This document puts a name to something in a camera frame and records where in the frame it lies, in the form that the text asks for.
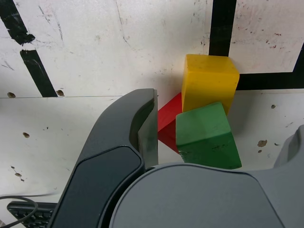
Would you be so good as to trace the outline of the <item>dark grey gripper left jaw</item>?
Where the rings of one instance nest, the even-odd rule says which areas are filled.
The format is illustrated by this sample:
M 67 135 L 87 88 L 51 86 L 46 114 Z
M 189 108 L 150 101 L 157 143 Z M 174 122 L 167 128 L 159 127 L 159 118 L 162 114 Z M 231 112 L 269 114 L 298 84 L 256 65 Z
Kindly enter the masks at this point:
M 136 89 L 94 124 L 50 220 L 51 228 L 106 228 L 123 192 L 158 164 L 157 91 Z

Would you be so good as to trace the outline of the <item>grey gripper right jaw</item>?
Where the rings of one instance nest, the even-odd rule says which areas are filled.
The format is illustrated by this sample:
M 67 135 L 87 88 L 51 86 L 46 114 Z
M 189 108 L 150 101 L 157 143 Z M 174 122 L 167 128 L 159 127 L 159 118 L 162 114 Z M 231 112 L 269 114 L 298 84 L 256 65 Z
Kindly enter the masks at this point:
M 301 228 L 304 128 L 268 170 L 173 163 L 139 177 L 119 199 L 112 228 Z

